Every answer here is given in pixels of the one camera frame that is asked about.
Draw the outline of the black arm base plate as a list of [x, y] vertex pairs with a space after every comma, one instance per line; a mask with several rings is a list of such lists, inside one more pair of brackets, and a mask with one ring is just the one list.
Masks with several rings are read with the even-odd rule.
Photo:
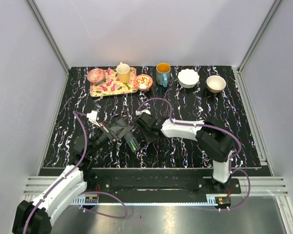
[[181, 177], [181, 176], [156, 176], [156, 177], [99, 177], [97, 184], [101, 191], [183, 191], [197, 194], [241, 194], [238, 179], [230, 179], [222, 184], [210, 177]]

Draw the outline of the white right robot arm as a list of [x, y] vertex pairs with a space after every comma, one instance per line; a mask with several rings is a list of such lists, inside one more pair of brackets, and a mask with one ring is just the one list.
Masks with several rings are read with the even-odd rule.
[[196, 141], [213, 162], [212, 187], [218, 193], [230, 187], [230, 156], [233, 154], [234, 139], [220, 128], [220, 123], [211, 118], [200, 121], [158, 120], [150, 111], [136, 111], [136, 123], [140, 126], [148, 143], [161, 137], [185, 138]]

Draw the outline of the green AAA battery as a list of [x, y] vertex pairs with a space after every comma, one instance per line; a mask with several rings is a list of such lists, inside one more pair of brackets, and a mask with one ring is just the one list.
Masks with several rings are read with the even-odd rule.
[[131, 146], [132, 146], [132, 149], [133, 149], [133, 151], [136, 151], [136, 146], [135, 146], [135, 144], [134, 144], [134, 141], [130, 141], [130, 144], [131, 144]]

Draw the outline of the black remote control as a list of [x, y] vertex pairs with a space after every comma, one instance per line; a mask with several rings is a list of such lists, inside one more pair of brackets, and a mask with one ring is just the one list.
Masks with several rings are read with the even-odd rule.
[[[105, 121], [100, 122], [100, 130], [109, 141], [119, 141], [124, 139], [129, 146], [130, 150], [135, 153], [141, 149], [137, 139], [132, 133], [132, 126], [126, 125], [125, 123], [110, 124]], [[130, 141], [134, 141], [136, 151], [133, 151]]]

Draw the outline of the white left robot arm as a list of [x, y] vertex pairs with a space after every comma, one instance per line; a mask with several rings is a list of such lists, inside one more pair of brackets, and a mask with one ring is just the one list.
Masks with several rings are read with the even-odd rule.
[[115, 124], [97, 124], [94, 138], [87, 134], [75, 139], [75, 155], [61, 175], [40, 195], [31, 201], [23, 200], [18, 206], [12, 227], [14, 234], [49, 234], [52, 226], [69, 205], [90, 211], [99, 201], [100, 191], [92, 171], [92, 156], [105, 144], [126, 138], [132, 127], [124, 119]]

